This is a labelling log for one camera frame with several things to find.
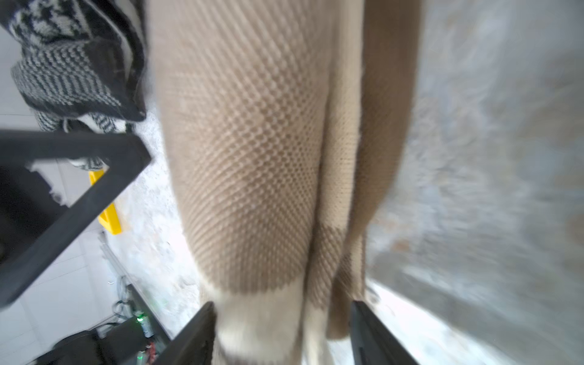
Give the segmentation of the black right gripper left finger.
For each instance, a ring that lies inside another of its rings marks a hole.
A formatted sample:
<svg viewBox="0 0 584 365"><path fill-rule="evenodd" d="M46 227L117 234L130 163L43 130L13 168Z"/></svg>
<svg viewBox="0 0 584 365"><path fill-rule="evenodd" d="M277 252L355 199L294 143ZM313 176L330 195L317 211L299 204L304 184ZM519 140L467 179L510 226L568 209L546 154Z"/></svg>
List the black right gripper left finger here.
<svg viewBox="0 0 584 365"><path fill-rule="evenodd" d="M217 315L208 301L155 360L155 365L211 365Z"/></svg>

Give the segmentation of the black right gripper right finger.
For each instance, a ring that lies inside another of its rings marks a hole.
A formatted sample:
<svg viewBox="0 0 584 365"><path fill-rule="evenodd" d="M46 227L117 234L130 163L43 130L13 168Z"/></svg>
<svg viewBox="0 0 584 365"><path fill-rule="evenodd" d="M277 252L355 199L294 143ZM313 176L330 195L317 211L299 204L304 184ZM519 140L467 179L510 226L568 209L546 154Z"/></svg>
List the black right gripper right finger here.
<svg viewBox="0 0 584 365"><path fill-rule="evenodd" d="M363 301L351 304L350 336L356 365L418 365Z"/></svg>

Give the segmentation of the brown beige plaid scarf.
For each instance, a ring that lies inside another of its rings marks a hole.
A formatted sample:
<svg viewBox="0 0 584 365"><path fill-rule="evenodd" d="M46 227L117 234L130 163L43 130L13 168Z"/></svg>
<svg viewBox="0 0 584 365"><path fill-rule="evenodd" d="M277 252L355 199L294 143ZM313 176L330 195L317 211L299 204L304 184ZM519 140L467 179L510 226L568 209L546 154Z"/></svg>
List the brown beige plaid scarf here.
<svg viewBox="0 0 584 365"><path fill-rule="evenodd" d="M214 364L330 364L412 112L419 1L150 1Z"/></svg>

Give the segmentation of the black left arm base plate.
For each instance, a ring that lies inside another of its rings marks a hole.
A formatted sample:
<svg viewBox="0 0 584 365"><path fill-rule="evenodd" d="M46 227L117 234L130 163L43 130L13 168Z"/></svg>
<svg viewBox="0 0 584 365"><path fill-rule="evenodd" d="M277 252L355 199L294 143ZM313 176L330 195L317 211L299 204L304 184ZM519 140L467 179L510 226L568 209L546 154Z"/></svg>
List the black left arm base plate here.
<svg viewBox="0 0 584 365"><path fill-rule="evenodd" d="M134 285L105 322L63 338L32 364L153 364L171 338Z"/></svg>

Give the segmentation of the black white houndstooth scarf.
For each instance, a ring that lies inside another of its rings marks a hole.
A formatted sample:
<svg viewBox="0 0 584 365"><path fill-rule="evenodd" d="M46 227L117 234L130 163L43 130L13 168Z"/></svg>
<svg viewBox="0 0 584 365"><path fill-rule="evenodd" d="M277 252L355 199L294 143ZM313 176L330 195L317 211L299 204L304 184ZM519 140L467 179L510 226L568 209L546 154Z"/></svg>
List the black white houndstooth scarf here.
<svg viewBox="0 0 584 365"><path fill-rule="evenodd" d="M43 132L123 134L145 120L141 1L3 1L12 79Z"/></svg>

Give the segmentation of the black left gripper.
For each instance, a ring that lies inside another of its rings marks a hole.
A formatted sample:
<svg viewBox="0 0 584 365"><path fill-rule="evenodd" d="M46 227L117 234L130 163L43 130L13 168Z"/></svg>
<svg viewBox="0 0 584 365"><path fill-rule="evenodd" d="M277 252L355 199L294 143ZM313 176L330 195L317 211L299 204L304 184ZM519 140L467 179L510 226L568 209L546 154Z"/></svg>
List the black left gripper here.
<svg viewBox="0 0 584 365"><path fill-rule="evenodd" d="M74 204L62 205L32 164L97 157L109 167ZM13 304L149 165L136 135L1 133L1 306Z"/></svg>

